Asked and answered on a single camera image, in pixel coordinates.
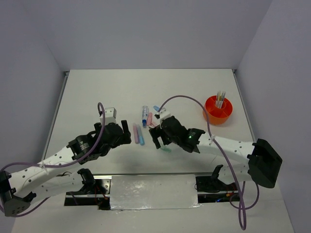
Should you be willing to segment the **green correction tape dispenser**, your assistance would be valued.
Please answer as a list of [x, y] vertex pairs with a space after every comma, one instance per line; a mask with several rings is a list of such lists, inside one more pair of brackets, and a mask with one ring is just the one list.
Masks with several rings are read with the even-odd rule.
[[163, 150], [164, 152], [167, 152], [167, 153], [171, 153], [171, 151], [172, 151], [170, 148], [168, 148], [166, 146], [161, 146], [160, 149]]

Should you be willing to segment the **pink correction tape dispenser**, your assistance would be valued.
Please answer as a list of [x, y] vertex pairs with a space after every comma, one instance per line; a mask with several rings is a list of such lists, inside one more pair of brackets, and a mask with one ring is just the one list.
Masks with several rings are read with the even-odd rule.
[[146, 125], [147, 125], [147, 126], [151, 126], [152, 120], [153, 120], [153, 113], [149, 112], [149, 113], [148, 113], [148, 117], [147, 117]]

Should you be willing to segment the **yellow gel pen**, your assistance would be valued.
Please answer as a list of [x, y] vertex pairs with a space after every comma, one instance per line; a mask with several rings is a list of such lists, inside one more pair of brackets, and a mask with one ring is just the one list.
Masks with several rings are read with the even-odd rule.
[[221, 98], [222, 98], [222, 92], [221, 92], [220, 97], [219, 97], [219, 104], [218, 104], [218, 108], [220, 108]]

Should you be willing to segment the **clear blue gel pen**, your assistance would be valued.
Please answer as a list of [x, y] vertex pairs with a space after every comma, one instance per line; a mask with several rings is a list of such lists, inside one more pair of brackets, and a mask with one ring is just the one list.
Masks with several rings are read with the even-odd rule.
[[226, 92], [223, 91], [223, 92], [222, 92], [221, 102], [220, 102], [220, 108], [222, 108], [222, 105], [223, 105], [223, 102], [224, 102], [224, 99], [225, 99], [225, 94], [226, 94]]

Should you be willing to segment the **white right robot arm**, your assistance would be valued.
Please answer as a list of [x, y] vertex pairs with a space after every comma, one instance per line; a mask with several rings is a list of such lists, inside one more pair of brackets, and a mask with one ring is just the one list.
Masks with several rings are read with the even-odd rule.
[[243, 142], [211, 136], [200, 129], [186, 129], [174, 116], [163, 120], [149, 133], [157, 149], [161, 144], [174, 143], [189, 153], [222, 156], [226, 161], [235, 161], [234, 166], [216, 166], [214, 169], [211, 184], [217, 190], [224, 189], [228, 183], [236, 180], [252, 180], [265, 188], [274, 188], [276, 184], [282, 158], [264, 139]]

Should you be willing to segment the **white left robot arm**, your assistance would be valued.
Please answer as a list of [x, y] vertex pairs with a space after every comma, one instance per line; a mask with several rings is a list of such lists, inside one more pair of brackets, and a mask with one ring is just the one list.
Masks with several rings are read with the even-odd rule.
[[94, 130], [70, 141], [59, 152], [21, 171], [0, 172], [1, 211], [7, 217], [21, 217], [30, 213], [36, 202], [66, 192], [91, 193], [96, 181], [88, 168], [82, 166], [106, 156], [111, 149], [131, 143], [126, 120], [121, 124], [96, 123]]

